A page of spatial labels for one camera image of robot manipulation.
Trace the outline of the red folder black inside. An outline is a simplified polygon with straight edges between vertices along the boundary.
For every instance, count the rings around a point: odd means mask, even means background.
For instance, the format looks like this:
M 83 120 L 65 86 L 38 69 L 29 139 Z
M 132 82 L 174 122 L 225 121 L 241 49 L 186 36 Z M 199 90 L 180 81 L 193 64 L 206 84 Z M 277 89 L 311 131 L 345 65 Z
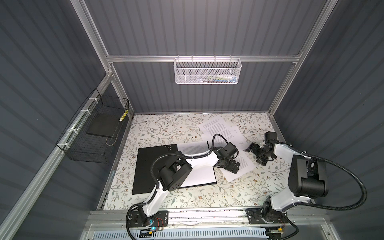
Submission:
M 132 194 L 150 193 L 155 186 L 151 177 L 151 165 L 159 156 L 177 151 L 177 144 L 140 148 L 137 155 Z

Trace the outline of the printed paper sheet back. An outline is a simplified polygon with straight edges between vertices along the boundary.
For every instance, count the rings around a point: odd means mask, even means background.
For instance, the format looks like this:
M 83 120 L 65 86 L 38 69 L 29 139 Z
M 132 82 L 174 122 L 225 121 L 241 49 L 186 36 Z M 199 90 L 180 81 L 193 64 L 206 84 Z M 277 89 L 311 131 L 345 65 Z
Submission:
M 248 147 L 246 138 L 242 135 L 238 127 L 231 127 L 223 118 L 215 117 L 198 125 L 201 130 L 202 139 L 212 145 L 214 134 L 222 135 L 228 142 L 236 146 L 239 151 L 244 151 Z

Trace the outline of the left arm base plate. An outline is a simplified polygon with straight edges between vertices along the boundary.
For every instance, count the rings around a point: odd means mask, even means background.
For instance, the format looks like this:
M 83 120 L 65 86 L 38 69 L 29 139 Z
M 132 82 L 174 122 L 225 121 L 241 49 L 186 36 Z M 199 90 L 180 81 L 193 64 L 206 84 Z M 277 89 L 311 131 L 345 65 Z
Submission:
M 129 228 L 139 227 L 167 227 L 168 211 L 158 211 L 153 216 L 148 217 L 142 210 L 133 211 L 127 215 L 126 225 Z

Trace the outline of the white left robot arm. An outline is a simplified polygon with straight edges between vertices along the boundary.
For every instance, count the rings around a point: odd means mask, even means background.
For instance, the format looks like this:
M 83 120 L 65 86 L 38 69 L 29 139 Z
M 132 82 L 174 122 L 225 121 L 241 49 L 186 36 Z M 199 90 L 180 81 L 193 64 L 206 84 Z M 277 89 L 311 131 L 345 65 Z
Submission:
M 178 151 L 158 157 L 150 168 L 155 185 L 151 195 L 138 207 L 140 215 L 144 218 L 154 216 L 167 195 L 183 188 L 188 178 L 202 179 L 203 176 L 198 171 L 203 168 L 216 167 L 237 174 L 241 164 L 235 158 L 239 153 L 237 147 L 229 142 L 224 147 L 212 146 L 204 153 L 184 155 Z

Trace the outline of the printed paper sheet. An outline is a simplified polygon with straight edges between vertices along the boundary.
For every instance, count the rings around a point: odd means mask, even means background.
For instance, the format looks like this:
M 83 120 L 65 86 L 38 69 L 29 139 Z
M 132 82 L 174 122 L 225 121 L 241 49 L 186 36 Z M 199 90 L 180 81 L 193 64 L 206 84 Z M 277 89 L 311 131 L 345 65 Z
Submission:
M 235 158 L 235 161 L 240 163 L 239 170 L 236 174 L 221 169 L 221 172 L 229 183 L 252 171 L 256 167 L 253 161 L 248 157 L 248 154 L 241 150 L 239 150 L 239 155 Z
M 239 151 L 244 151 L 248 147 L 246 138 L 242 135 L 238 127 L 231 127 L 223 118 L 215 117 L 198 125 L 201 130 L 202 139 L 212 145 L 214 134 L 222 135 L 228 142 L 236 146 Z
M 177 144 L 178 151 L 183 155 L 193 156 L 193 159 L 187 159 L 187 162 L 192 165 L 192 171 L 181 185 L 181 188 L 199 187 L 217 183 L 213 168 L 215 164 L 214 160 L 217 160 L 216 155 L 212 153 L 208 157 L 197 158 L 197 156 L 202 156 L 209 152 L 208 146 L 207 141 Z

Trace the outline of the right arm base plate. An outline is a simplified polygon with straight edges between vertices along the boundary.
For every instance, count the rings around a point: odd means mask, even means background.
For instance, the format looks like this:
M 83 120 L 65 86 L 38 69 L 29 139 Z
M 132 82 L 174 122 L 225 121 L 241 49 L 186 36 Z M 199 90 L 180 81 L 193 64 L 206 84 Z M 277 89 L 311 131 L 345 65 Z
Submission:
M 246 209 L 246 215 L 250 224 L 283 224 L 288 221 L 282 212 L 275 210 L 265 210 L 263 208 Z

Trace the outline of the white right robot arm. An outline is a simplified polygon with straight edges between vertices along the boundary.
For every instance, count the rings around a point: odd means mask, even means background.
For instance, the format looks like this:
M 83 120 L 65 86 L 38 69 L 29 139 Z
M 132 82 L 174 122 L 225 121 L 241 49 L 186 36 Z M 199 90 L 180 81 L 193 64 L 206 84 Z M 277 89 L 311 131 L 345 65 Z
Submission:
M 304 156 L 303 152 L 286 143 L 266 143 L 263 147 L 252 143 L 246 152 L 253 153 L 257 163 L 263 166 L 278 157 L 290 164 L 288 186 L 269 196 L 262 208 L 256 211 L 257 216 L 267 224 L 282 219 L 289 208 L 301 203 L 310 203 L 311 199 L 325 197 L 329 192 L 325 164 Z

